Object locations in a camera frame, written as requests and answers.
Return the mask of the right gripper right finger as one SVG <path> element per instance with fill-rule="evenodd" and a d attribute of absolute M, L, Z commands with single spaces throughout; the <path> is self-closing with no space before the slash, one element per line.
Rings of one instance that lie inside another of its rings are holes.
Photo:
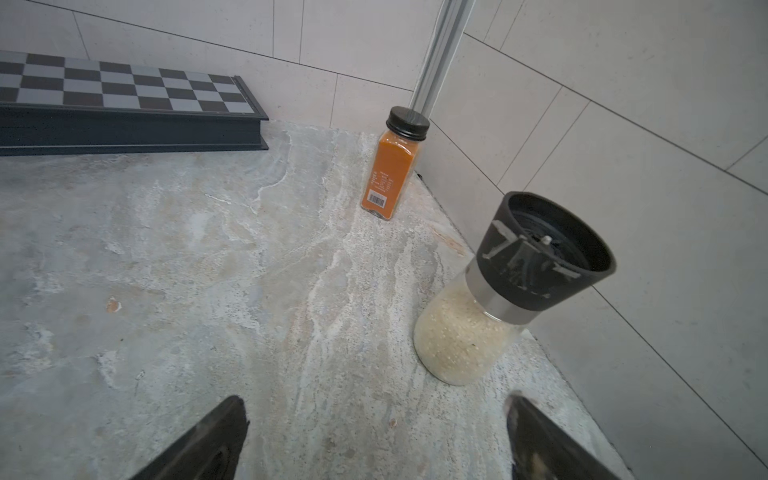
<path fill-rule="evenodd" d="M 513 479 L 618 479 L 526 396 L 512 393 L 505 408 Z"/>

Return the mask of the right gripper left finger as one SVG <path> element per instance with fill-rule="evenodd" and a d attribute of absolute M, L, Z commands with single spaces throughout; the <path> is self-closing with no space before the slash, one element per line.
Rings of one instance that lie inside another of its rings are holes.
<path fill-rule="evenodd" d="M 244 400 L 229 396 L 131 480 L 232 480 L 248 427 Z"/>

